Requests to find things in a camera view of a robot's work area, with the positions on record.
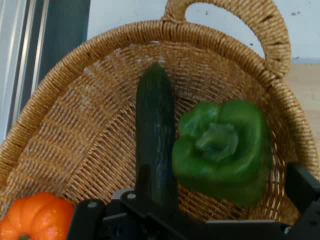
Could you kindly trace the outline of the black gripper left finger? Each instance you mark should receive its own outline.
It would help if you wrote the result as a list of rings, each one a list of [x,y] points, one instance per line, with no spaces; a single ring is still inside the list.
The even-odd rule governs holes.
[[[77,204],[68,240],[181,240],[182,234],[163,208],[149,198],[151,168],[142,165],[134,190],[118,191],[105,204],[88,199]]]

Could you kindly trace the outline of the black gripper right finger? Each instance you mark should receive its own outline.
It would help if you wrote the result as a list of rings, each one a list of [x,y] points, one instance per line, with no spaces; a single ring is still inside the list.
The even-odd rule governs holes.
[[[288,240],[320,238],[320,181],[303,165],[289,163],[286,170],[285,193],[300,217],[287,232]]]

